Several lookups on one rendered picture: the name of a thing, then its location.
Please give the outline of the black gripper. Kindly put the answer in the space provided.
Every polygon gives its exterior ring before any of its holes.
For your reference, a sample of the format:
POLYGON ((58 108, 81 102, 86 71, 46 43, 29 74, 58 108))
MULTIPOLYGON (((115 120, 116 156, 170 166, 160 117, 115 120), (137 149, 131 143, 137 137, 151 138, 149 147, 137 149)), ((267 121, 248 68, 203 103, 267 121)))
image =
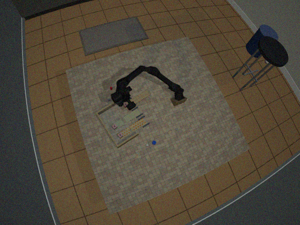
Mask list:
MULTIPOLYGON (((135 106, 136 106, 136 104, 132 101, 130 101, 129 99, 130 99, 130 95, 127 97, 127 98, 125 98, 125 97, 122 97, 125 101, 127 101, 128 102, 128 105, 126 105, 126 107, 127 107, 127 109, 128 110, 131 110, 131 109, 133 109, 135 106)), ((124 101, 124 102, 125 102, 124 101)))

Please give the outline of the tan strip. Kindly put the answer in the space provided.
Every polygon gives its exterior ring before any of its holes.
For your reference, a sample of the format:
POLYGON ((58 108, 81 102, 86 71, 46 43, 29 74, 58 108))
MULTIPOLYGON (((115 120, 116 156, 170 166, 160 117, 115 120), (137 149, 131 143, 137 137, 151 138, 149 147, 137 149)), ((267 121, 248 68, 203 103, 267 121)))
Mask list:
POLYGON ((130 101, 134 102, 135 104, 140 102, 141 100, 145 99, 146 97, 148 97, 150 94, 147 90, 145 90, 144 92, 140 93, 139 95, 135 96, 134 98, 130 99, 130 101))

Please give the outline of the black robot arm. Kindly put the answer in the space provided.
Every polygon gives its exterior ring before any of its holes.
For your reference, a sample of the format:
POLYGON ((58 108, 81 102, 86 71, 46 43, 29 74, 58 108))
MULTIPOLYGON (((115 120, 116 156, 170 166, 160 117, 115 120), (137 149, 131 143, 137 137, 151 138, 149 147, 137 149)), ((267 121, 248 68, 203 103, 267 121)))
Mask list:
POLYGON ((163 74, 161 74, 156 67, 139 66, 128 76, 121 78, 117 81, 116 92, 111 94, 114 103, 116 103, 118 106, 123 106, 125 100, 122 97, 127 98, 129 96, 129 92, 132 90, 130 86, 128 86, 129 83, 142 72, 147 72, 151 75, 154 75, 157 78, 159 78, 161 81, 166 83, 169 86, 169 89, 175 92, 174 96, 176 100, 180 101, 184 99, 183 97, 184 89, 182 89, 180 85, 171 82, 168 78, 166 78, 163 74))

